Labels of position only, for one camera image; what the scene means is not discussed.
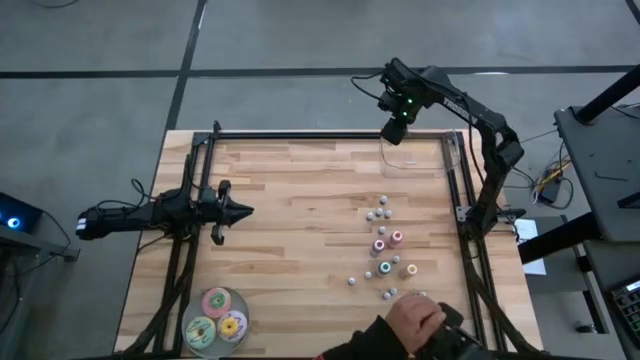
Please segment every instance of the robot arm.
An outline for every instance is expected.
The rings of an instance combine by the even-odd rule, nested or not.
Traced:
[[[143,206],[94,206],[82,212],[78,216],[76,235],[82,240],[93,240],[119,231],[163,230],[174,238],[184,239],[191,235],[194,225],[214,222],[211,237],[214,243],[222,245],[222,226],[231,226],[251,215],[253,208],[231,199],[228,180],[221,181],[217,191],[204,189],[200,201],[191,200],[188,165],[189,156],[179,189],[168,190]]]
[[[435,66],[417,74],[394,58],[385,65],[380,82],[386,90],[379,98],[378,107],[391,112],[391,119],[380,135],[393,145],[402,141],[407,126],[413,124],[420,109],[434,103],[478,129],[487,177],[477,204],[467,212],[465,226],[471,236],[486,235],[497,222],[496,200],[507,174],[524,155],[516,133],[507,125],[504,116],[457,89],[444,71]]]

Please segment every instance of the hand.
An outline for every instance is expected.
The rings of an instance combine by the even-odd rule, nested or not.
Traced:
[[[385,321],[409,354],[413,354],[440,328],[447,315],[426,296],[407,294],[391,307]]]

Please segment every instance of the black metal frame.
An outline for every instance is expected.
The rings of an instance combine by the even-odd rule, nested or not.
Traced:
[[[189,174],[191,178],[193,178],[193,174],[195,174],[195,164],[197,161],[198,152],[201,145],[206,145],[205,152],[205,160],[203,164],[203,173],[200,179],[200,188],[204,188],[208,185],[209,174],[211,172],[211,166],[213,163],[213,152],[215,142],[217,140],[255,140],[255,139],[272,139],[272,140],[300,140],[300,139],[309,139],[309,140],[317,140],[317,139],[325,139],[325,140],[335,140],[335,139],[368,139],[368,140],[378,140],[379,133],[372,131],[342,131],[342,132],[333,132],[333,131],[274,131],[274,132],[219,132],[215,135],[216,132],[196,132],[193,135],[192,146],[191,146],[191,157],[194,159],[191,163],[191,167],[189,169]],[[449,184],[449,190],[451,194],[451,205],[453,209],[453,216],[456,219],[456,225],[458,229],[458,239],[460,242],[460,251],[462,255],[462,264],[463,270],[465,274],[465,279],[467,281],[467,290],[469,297],[469,304],[471,307],[471,317],[474,323],[474,334],[476,338],[482,343],[484,346],[487,346],[486,334],[484,331],[484,325],[482,320],[482,313],[480,310],[480,303],[478,301],[478,294],[472,287],[470,283],[470,272],[474,271],[473,263],[470,255],[469,243],[466,238],[462,236],[461,230],[461,222],[457,220],[455,215],[456,208],[462,206],[460,200],[460,194],[458,191],[458,182],[456,179],[455,168],[452,168],[452,154],[449,149],[449,144],[454,143],[449,135],[449,132],[443,131],[441,133],[434,132],[413,132],[409,133],[408,139],[425,139],[425,140],[439,140],[442,142],[443,149],[443,158],[445,161],[445,166],[447,167],[446,176]],[[473,184],[471,183],[471,170],[469,167],[469,162],[467,160],[466,152],[465,152],[465,144],[463,140],[463,136],[461,132],[456,132],[455,136],[457,137],[456,143],[458,144],[458,151],[460,153],[460,169],[462,171],[463,177],[463,186],[467,193],[467,201],[469,205],[473,205],[475,203],[475,193],[473,190]],[[202,196],[202,190],[198,191],[198,199]],[[187,253],[187,259],[184,264],[184,268],[181,274],[181,279],[186,279],[186,283],[181,283],[181,289],[179,289],[179,311],[178,311],[178,319],[182,317],[184,314],[184,310],[186,309],[189,303],[189,295],[191,293],[191,283],[193,271],[195,269],[195,260],[197,254],[198,241],[200,236],[200,227],[194,229],[194,236],[189,238],[187,241],[189,242],[189,248]],[[167,276],[165,281],[165,286],[163,289],[163,297],[161,303],[161,309],[171,309],[175,302],[177,301],[176,288],[178,287],[176,283],[176,276],[178,271],[178,261],[180,258],[181,248],[182,248],[181,240],[174,240],[171,254],[169,257],[169,265],[167,268]],[[492,297],[495,298],[495,288],[493,284],[493,278],[491,275],[491,267],[489,265],[489,259],[487,255],[486,246],[484,244],[484,240],[479,241],[477,243],[477,248],[479,252],[478,261],[480,262],[480,266],[482,269],[482,279],[486,284],[489,293]],[[152,347],[152,352],[149,353],[117,353],[107,357],[101,357],[100,359],[168,359],[168,358],[176,358],[180,357],[180,353],[182,351],[182,331],[181,331],[181,322],[176,322],[176,329],[173,338],[173,344],[170,349],[164,348],[164,342],[166,338],[166,322],[169,315],[169,311],[165,312],[165,317],[161,319],[160,326],[157,328],[155,332],[155,342]],[[491,314],[489,316],[492,318],[493,330],[496,338],[496,345],[498,347],[498,351],[504,352],[506,351],[506,346],[504,342],[504,333],[500,326],[497,324],[496,320],[493,319]]]

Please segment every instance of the black sleeve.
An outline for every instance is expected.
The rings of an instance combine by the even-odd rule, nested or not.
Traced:
[[[317,359],[324,360],[400,360],[407,358],[407,351],[383,318],[365,331],[353,333],[351,341],[325,351]]]

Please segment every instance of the white paper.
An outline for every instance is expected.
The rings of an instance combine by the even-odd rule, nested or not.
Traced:
[[[538,236],[538,228],[536,227],[535,220],[518,219],[515,221],[516,229],[520,235],[518,245],[527,242],[527,240],[533,239]],[[544,260],[538,259],[522,266],[524,273],[529,275],[547,275],[547,269],[544,267]]]

